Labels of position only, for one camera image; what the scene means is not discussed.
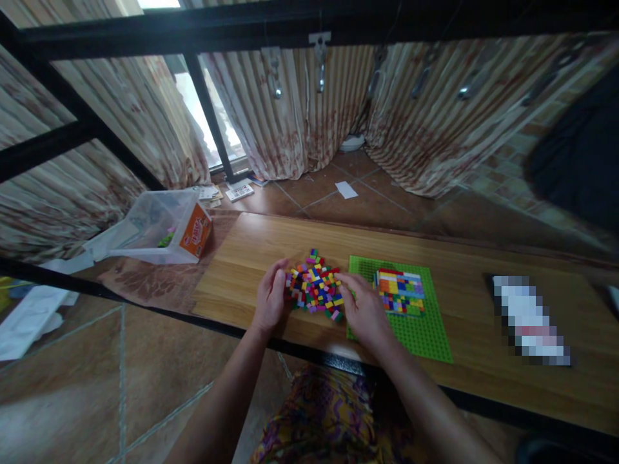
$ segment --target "table edge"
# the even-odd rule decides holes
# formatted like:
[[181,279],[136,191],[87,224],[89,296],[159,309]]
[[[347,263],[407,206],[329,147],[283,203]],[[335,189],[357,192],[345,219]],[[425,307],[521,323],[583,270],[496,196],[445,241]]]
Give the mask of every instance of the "table edge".
[[[242,338],[245,334],[245,329],[201,316],[176,313],[174,311],[167,311],[155,307],[142,306],[142,308],[235,338]],[[271,338],[267,347],[317,365],[373,378],[376,381],[389,381],[380,367],[345,358],[338,354],[326,353],[316,348],[306,347],[280,338]],[[473,414],[479,414],[501,423],[534,431],[550,440],[553,438],[559,442],[565,442],[567,440],[574,446],[581,445],[583,447],[595,449],[608,456],[614,456],[616,450],[619,449],[619,436],[613,436],[599,430],[588,429],[581,425],[544,416],[537,412],[527,411],[520,407],[490,400],[489,398],[456,390],[451,387],[439,386],[459,409],[464,409]]]

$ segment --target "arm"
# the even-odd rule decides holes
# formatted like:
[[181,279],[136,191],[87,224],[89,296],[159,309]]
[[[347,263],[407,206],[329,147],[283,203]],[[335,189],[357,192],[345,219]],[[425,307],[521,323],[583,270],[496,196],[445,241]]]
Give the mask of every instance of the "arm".
[[284,312],[288,260],[266,272],[250,328],[185,425],[166,463],[230,462],[250,407],[266,344]]
[[[338,274],[346,320],[395,385],[406,413],[442,463],[500,463],[460,411],[400,345],[377,292],[359,275]],[[353,298],[350,287],[357,296]]]

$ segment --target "wrist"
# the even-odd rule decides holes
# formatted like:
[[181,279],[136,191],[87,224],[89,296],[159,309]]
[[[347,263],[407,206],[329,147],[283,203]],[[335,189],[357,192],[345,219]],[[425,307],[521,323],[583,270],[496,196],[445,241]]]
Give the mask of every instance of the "wrist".
[[384,357],[389,356],[399,347],[401,344],[398,339],[393,333],[389,333],[377,338],[370,348],[374,357],[382,364]]
[[271,334],[273,333],[272,327],[265,327],[256,321],[251,321],[250,326],[247,329],[247,332],[254,334],[260,339],[268,341],[271,338]]

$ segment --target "black cloth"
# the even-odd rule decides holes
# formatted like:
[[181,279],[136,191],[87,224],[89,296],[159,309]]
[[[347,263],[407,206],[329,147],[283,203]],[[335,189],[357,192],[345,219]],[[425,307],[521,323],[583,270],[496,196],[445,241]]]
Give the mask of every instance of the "black cloth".
[[566,111],[526,168],[539,196],[619,235],[619,65]]

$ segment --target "yellow object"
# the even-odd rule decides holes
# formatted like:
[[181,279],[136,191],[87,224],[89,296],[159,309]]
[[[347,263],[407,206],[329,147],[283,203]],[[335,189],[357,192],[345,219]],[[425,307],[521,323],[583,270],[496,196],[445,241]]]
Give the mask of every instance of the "yellow object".
[[16,286],[9,285],[12,280],[12,277],[0,277],[0,311],[4,311],[11,304],[11,299],[8,297],[8,290]]

